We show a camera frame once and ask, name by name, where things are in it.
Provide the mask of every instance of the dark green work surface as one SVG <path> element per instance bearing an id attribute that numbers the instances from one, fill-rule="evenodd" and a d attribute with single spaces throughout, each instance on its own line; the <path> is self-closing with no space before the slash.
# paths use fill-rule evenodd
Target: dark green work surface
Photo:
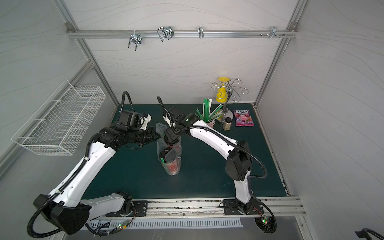
<path id="1" fill-rule="evenodd" d="M 174 104 L 165 106 L 169 109 Z M 135 104 L 134 107 L 136 112 L 152 116 L 149 126 L 156 126 L 157 122 L 166 124 L 159 104 Z M 196 108 L 201 111 L 202 104 L 177 104 L 177 108 L 187 115 L 195 113 Z M 251 104 L 229 104 L 228 108 L 250 110 L 255 123 L 253 127 L 236 127 L 233 120 L 229 131 L 224 131 L 219 123 L 214 125 L 215 130 L 232 139 L 246 140 L 251 152 L 265 164 L 268 176 L 252 179 L 254 194 L 259 197 L 286 196 Z M 124 109 L 130 110 L 130 105 L 125 105 Z M 174 176 L 168 175 L 157 160 L 155 142 L 144 145 L 142 150 L 121 147 L 91 182 L 83 199 L 102 197 L 120 190 L 131 194 L 134 199 L 235 196 L 233 180 L 225 173 L 225 159 L 216 150 L 187 135 L 182 136 L 181 146 L 181 169 Z M 262 174 L 256 162 L 252 165 L 251 174 Z"/>

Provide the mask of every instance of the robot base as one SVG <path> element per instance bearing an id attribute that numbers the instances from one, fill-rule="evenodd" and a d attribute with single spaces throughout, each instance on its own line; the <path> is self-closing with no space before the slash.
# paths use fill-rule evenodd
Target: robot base
<path id="1" fill-rule="evenodd" d="M 237 199 L 224 199 L 224 214 L 225 215 L 247 215 L 251 214 L 259 214 L 257 210 L 259 210 L 262 214 L 264 213 L 263 206 L 260 205 L 259 202 L 251 199 L 249 203 L 244 204 Z"/>
<path id="2" fill-rule="evenodd" d="M 147 214 L 147 205 L 148 201 L 132 201 L 132 209 L 136 209 L 136 217 L 145 217 Z M 133 217 L 135 215 L 135 212 L 130 212 L 128 215 L 122 215 L 119 212 L 110 212 L 106 214 L 106 217 Z"/>

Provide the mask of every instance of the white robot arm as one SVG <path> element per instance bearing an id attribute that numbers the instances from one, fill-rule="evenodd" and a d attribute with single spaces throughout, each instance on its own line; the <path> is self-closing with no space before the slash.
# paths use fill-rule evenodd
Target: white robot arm
<path id="1" fill-rule="evenodd" d="M 118 120 L 99 131 L 88 142 L 86 154 L 70 174 L 49 195 L 40 194 L 33 202 L 37 211 L 27 225 L 27 233 L 34 238 L 48 237 L 61 230 L 76 233 L 84 224 L 96 217 L 131 211 L 131 196 L 124 192 L 96 199 L 82 200 L 85 190 L 103 165 L 127 143 L 141 147 L 160 138 L 153 127 L 147 127 L 151 116 L 146 113 L 121 111 Z M 39 214 L 58 227 L 49 233 L 36 233 L 33 223 Z"/>
<path id="2" fill-rule="evenodd" d="M 260 177 L 266 177 L 264 165 L 250 153 L 247 142 L 222 135 L 193 114 L 185 116 L 175 107 L 168 111 L 161 100 L 159 102 L 165 111 L 164 119 L 173 126 L 164 131 L 165 142 L 172 145 L 181 134 L 189 134 L 218 151 L 227 161 L 226 173 L 234 180 L 238 208 L 247 214 L 253 204 L 248 183 L 252 158 L 259 162 L 264 171 Z M 89 200 L 82 200 L 81 197 L 103 165 L 122 145 L 134 142 L 142 146 L 160 137 L 153 127 L 147 127 L 150 120 L 151 116 L 145 113 L 121 111 L 117 122 L 95 134 L 88 143 L 84 158 L 70 174 L 49 195 L 41 194 L 35 199 L 33 204 L 38 210 L 27 225 L 28 234 L 41 238 L 63 230 L 70 235 L 76 233 L 87 221 L 101 215 L 111 212 L 129 214 L 132 207 L 131 196 L 124 192 Z M 58 229 L 49 233 L 36 233 L 33 223 L 40 213 Z"/>

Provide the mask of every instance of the black lid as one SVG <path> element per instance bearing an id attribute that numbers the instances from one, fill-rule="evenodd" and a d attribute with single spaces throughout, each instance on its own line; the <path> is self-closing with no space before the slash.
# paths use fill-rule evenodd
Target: black lid
<path id="1" fill-rule="evenodd" d="M 172 148 L 167 147 L 160 152 L 159 157 L 164 159 L 164 163 L 171 163 L 175 160 L 176 151 L 175 150 L 171 151 L 171 150 Z"/>

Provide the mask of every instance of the plastic bag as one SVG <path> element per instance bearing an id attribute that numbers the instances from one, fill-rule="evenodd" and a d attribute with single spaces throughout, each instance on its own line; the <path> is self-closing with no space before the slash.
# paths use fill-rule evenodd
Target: plastic bag
<path id="1" fill-rule="evenodd" d="M 172 146 L 167 145 L 164 141 L 164 131 L 167 128 L 164 124 L 156 123 L 156 132 L 161 136 L 157 140 L 157 159 L 161 162 L 166 173 L 176 175 L 181 168 L 181 137 L 178 138 L 178 143 Z"/>

